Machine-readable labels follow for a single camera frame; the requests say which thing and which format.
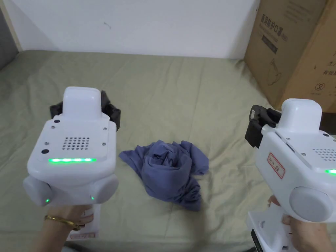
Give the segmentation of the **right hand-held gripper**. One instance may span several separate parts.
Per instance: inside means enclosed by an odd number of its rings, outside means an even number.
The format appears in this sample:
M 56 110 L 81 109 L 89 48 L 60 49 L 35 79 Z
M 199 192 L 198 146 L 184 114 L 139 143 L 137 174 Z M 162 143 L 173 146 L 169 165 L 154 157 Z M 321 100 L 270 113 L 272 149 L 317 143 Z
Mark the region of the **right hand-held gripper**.
M 279 202 L 248 212 L 253 252 L 296 251 L 283 215 L 336 222 L 336 145 L 320 130 L 321 117 L 321 106 L 309 99 L 287 99 L 281 112 L 252 106 L 245 140 L 256 148 L 256 167 Z

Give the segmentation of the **person's right hand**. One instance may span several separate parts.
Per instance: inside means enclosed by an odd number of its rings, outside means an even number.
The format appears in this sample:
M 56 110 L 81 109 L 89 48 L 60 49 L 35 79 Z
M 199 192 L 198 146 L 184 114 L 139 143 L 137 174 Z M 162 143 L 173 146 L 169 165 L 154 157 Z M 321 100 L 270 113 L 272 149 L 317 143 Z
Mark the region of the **person's right hand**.
M 335 252 L 325 223 L 302 222 L 283 215 L 282 222 L 290 226 L 291 242 L 298 252 Z

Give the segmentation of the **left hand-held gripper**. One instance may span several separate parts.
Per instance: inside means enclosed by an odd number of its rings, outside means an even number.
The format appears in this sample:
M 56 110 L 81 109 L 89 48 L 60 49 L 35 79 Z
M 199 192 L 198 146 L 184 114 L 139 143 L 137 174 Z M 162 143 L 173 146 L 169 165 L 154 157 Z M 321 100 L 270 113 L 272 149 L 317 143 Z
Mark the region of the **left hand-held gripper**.
M 67 87 L 27 162 L 23 187 L 38 206 L 92 205 L 67 240 L 96 239 L 101 205 L 116 192 L 116 132 L 121 110 L 104 90 Z

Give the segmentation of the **person's left hand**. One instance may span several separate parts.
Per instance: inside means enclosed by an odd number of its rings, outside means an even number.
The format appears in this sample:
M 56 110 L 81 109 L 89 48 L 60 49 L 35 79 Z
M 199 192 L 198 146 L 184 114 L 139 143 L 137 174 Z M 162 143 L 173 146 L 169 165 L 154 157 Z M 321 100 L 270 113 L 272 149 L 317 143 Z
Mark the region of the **person's left hand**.
M 72 231 L 79 231 L 80 219 L 86 210 L 91 209 L 92 205 L 64 205 L 54 206 L 48 209 L 44 220 L 56 221 L 66 225 Z

